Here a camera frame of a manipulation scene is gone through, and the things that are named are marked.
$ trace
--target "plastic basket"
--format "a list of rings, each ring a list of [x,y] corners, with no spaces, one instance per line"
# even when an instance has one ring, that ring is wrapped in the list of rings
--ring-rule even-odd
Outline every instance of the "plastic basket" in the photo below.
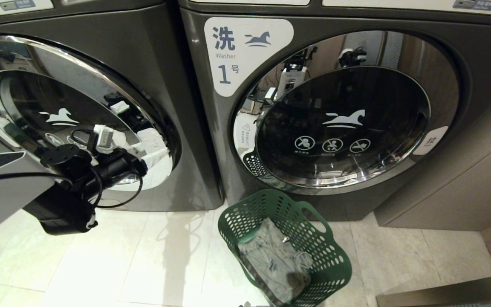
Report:
[[[325,227],[320,232],[304,213],[310,211]],[[291,239],[295,250],[312,255],[314,264],[308,270],[312,281],[290,302],[275,299],[251,265],[240,258],[238,243],[252,237],[265,218],[269,217]],[[294,202],[277,190],[263,190],[228,207],[220,216],[219,232],[230,251],[236,256],[249,281],[275,306],[315,307],[349,282],[352,268],[344,250],[337,245],[327,221],[307,202]]]

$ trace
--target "number 1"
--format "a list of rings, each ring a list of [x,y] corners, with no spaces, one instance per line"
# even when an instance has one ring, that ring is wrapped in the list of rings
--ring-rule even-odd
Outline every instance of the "number 1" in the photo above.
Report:
[[[219,81],[219,82],[220,83],[224,83],[224,84],[230,84],[230,81],[228,81],[226,79],[226,69],[225,69],[225,66],[224,65],[221,65],[218,68],[220,68],[222,70],[222,81]]]

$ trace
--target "gray washing machine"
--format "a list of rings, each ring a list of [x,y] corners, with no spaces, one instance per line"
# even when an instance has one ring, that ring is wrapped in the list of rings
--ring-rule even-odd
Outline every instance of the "gray washing machine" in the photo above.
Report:
[[[360,220],[491,103],[491,0],[181,0],[228,201]]]
[[[119,209],[217,208],[220,175],[192,71],[174,2],[0,0],[0,144],[38,158],[62,144],[87,148],[96,131],[99,153],[124,148],[148,165],[142,192]],[[101,204],[139,187],[130,174]]]

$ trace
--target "washer door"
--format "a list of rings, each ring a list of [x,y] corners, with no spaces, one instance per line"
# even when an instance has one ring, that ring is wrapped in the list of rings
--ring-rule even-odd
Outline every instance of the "washer door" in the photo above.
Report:
[[[434,45],[364,31],[309,46],[248,90],[234,145],[253,175],[298,194],[340,194],[405,171],[442,138],[458,78]]]
[[[148,166],[142,189],[147,190],[160,185],[174,168],[175,150],[158,124],[162,117],[131,86],[79,55],[27,38],[0,36],[0,136],[14,148],[37,157],[62,144],[86,148],[89,135],[84,131],[103,125],[114,131],[98,151],[121,147],[142,158]],[[138,187],[131,175],[112,189]]]

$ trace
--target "folded clothing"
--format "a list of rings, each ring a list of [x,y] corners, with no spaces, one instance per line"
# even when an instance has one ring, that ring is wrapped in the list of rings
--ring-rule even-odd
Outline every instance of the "folded clothing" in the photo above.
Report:
[[[253,267],[280,302],[291,301],[310,283],[306,270],[313,264],[312,255],[296,251],[270,218],[263,220],[253,239],[239,243],[238,248],[243,262]]]

